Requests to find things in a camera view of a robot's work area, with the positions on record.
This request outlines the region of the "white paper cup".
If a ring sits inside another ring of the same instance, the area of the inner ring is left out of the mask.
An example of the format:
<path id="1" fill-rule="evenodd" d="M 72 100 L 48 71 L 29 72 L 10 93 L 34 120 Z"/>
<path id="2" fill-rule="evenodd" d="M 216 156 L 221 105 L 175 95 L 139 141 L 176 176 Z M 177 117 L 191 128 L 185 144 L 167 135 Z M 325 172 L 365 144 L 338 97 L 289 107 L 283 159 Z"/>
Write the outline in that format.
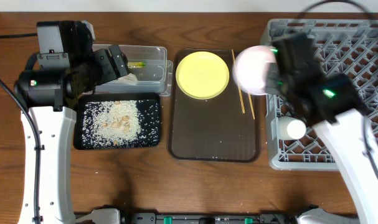
<path id="1" fill-rule="evenodd" d="M 278 119 L 278 133 L 281 140 L 301 139 L 306 133 L 306 125 L 301 120 L 282 116 Z"/>

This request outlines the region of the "green snack wrapper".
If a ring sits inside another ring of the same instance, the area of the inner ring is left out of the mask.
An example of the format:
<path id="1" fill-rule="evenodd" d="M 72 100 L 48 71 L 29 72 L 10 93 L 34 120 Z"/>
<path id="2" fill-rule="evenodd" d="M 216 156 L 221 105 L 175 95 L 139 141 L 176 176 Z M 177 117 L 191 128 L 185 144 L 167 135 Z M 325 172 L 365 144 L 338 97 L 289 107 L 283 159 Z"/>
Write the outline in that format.
<path id="1" fill-rule="evenodd" d="M 128 68 L 143 68 L 145 66 L 144 62 L 128 62 Z"/>

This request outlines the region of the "white tissue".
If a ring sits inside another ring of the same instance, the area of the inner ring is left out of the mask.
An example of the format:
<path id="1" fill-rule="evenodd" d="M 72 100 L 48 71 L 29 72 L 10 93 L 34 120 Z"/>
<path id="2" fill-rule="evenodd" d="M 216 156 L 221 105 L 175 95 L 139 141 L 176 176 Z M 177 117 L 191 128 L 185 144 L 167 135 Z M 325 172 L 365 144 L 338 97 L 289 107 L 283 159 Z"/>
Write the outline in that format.
<path id="1" fill-rule="evenodd" d="M 136 85 L 138 83 L 138 78 L 135 74 L 128 74 L 116 80 L 117 83 L 122 83 L 123 85 Z"/>

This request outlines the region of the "white bowl with crumbs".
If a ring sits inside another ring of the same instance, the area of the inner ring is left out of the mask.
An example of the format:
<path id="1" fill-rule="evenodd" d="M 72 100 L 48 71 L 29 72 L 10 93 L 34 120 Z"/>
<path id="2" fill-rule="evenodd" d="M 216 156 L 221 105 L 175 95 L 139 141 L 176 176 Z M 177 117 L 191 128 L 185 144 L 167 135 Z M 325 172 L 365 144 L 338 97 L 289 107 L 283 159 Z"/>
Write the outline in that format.
<path id="1" fill-rule="evenodd" d="M 234 80 L 250 95 L 278 94 L 278 67 L 274 49 L 258 45 L 240 52 L 235 58 Z"/>

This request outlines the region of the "yellow plastic plate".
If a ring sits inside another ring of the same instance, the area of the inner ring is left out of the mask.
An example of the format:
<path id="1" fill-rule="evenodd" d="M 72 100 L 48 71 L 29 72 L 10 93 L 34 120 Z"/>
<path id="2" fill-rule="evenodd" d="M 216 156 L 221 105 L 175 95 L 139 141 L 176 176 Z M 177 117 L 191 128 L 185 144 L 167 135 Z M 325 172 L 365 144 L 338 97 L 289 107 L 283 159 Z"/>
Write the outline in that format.
<path id="1" fill-rule="evenodd" d="M 208 100 L 220 95 L 230 80 L 224 60 L 211 52 L 194 52 L 185 56 L 176 69 L 180 90 L 191 98 Z"/>

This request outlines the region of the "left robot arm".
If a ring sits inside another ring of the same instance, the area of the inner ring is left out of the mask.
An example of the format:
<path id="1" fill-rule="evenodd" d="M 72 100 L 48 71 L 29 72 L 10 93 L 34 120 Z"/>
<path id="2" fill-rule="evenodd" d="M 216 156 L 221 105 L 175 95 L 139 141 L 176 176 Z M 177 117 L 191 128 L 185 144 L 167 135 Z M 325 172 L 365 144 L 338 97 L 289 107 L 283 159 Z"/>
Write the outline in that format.
<path id="1" fill-rule="evenodd" d="M 20 223 L 120 223 L 116 208 L 76 217 L 70 193 L 71 147 L 80 95 L 126 76 L 117 45 L 93 50 L 87 21 L 38 22 L 40 50 L 14 84 L 25 137 L 24 195 Z"/>

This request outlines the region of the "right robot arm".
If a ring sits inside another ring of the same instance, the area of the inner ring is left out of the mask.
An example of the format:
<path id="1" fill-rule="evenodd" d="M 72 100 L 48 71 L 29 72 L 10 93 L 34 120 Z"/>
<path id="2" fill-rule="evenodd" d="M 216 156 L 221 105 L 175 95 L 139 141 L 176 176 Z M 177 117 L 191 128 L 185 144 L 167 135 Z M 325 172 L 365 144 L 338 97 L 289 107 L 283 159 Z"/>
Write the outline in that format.
<path id="1" fill-rule="evenodd" d="M 333 156 L 360 223 L 378 223 L 378 145 L 368 107 L 351 79 L 326 76 L 303 32 L 271 42 L 272 87 L 290 113 L 312 127 Z"/>

